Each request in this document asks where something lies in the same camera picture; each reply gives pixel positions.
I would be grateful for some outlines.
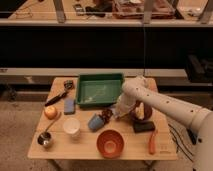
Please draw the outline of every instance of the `green tray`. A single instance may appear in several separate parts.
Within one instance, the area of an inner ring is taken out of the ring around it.
[[[122,73],[81,74],[78,78],[76,103],[80,107],[109,106],[116,103],[123,81]]]

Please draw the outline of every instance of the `table leg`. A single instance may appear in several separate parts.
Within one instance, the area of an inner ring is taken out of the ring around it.
[[[55,160],[47,159],[47,161],[55,168],[55,170],[57,170],[57,171],[62,170],[61,167],[58,165],[58,163]]]
[[[155,170],[154,167],[156,163],[157,163],[157,160],[153,160],[148,166],[148,171],[154,171]]]

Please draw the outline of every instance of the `cable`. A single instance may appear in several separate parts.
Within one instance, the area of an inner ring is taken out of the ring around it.
[[[143,76],[146,75],[146,30],[143,25]]]
[[[179,143],[178,143],[178,140],[177,140],[177,137],[175,136],[175,134],[170,130],[170,133],[173,135],[173,138],[172,140],[175,142],[175,144],[177,145],[177,148],[176,148],[176,153],[179,152]]]
[[[23,7],[23,8],[20,8],[20,9],[16,10],[16,12],[15,12],[16,18],[17,18],[17,19],[32,18],[32,17],[33,17],[33,13],[32,13],[32,11],[31,11],[30,7],[35,6],[35,5],[37,5],[37,4],[41,3],[41,2],[40,2],[40,1],[37,1],[37,2],[34,2],[34,3],[29,4],[29,5],[26,6],[26,7]],[[19,12],[19,11],[23,11],[23,10],[25,10],[25,9],[28,9],[28,12],[27,12],[27,13]]]
[[[174,141],[174,139],[172,139],[176,144],[177,146],[181,149],[181,151],[183,152],[183,154],[193,163],[193,160],[189,157],[189,155],[183,150],[183,148],[179,145],[178,141],[177,141],[177,138],[175,136],[175,134],[170,130],[171,134],[173,135],[174,139],[176,139],[176,141]]]
[[[190,153],[192,156],[194,156],[194,154],[193,154],[193,153],[187,148],[187,146],[184,144],[184,142],[183,142],[183,140],[182,140],[180,134],[178,133],[178,131],[177,131],[172,125],[170,125],[170,124],[169,124],[169,127],[172,128],[172,129],[175,131],[175,133],[177,134],[178,138],[180,139],[180,141],[181,141],[183,147],[186,149],[186,151],[187,151],[188,153]]]

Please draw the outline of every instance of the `orange handle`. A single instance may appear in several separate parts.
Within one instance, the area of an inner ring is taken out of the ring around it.
[[[155,154],[155,136],[158,133],[158,130],[155,129],[149,139],[149,154]]]

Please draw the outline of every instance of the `floor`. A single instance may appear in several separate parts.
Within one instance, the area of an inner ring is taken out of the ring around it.
[[[212,107],[213,95],[209,93],[174,93],[163,92],[177,98],[188,100],[199,105]],[[31,160],[27,152],[40,118],[48,91],[18,91],[15,100],[10,100],[7,91],[0,91],[0,171],[13,170],[44,170],[52,171],[54,168],[45,160]],[[168,118],[168,121],[180,133],[186,146],[194,153],[186,129],[177,122]],[[159,161],[154,169],[156,171],[191,171],[192,162],[181,152],[176,161]],[[64,170],[72,171],[98,171],[98,170],[143,170],[144,164],[140,161],[67,161],[57,160]]]

